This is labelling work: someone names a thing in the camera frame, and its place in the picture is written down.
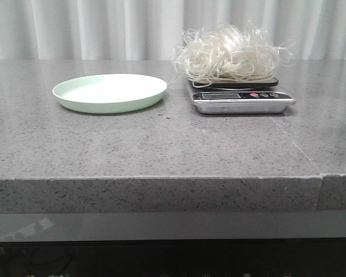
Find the white vermicelli noodle bundle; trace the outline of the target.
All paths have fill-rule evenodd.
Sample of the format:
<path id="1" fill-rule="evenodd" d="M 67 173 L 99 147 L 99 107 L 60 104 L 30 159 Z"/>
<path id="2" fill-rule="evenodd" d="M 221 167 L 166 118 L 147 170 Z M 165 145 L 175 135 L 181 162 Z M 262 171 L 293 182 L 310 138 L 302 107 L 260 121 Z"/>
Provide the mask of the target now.
<path id="1" fill-rule="evenodd" d="M 174 47 L 172 64 L 195 87 L 269 81 L 294 58 L 291 40 L 275 46 L 268 33 L 258 28 L 243 31 L 233 25 L 210 31 L 190 28 L 183 32 L 183 42 Z"/>

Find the black silver kitchen scale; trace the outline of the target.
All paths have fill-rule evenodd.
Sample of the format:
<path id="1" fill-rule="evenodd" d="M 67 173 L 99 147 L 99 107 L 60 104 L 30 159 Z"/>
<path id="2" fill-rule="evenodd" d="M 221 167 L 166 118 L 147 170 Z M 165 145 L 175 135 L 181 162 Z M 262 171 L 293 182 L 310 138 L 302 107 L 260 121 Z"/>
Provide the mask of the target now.
<path id="1" fill-rule="evenodd" d="M 202 114 L 280 114 L 295 99 L 277 90 L 278 79 L 266 81 L 188 81 L 191 102 Z"/>

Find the light green round plate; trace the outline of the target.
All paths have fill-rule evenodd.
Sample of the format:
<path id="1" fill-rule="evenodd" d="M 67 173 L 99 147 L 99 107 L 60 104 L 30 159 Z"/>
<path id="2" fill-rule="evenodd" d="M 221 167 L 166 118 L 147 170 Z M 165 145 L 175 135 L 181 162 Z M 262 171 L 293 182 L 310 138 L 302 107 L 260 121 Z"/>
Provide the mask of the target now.
<path id="1" fill-rule="evenodd" d="M 100 74 L 64 81 L 52 92 L 63 106 L 91 114 L 137 111 L 159 102 L 167 83 L 141 74 Z"/>

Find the white pleated curtain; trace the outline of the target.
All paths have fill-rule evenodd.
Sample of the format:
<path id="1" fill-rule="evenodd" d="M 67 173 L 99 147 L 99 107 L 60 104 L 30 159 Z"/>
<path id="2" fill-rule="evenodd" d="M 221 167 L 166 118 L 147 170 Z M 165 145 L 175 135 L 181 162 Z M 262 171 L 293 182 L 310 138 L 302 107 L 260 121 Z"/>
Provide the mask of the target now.
<path id="1" fill-rule="evenodd" d="M 346 59 L 346 1 L 0 1 L 0 59 L 168 59 L 185 29 L 226 24 Z"/>

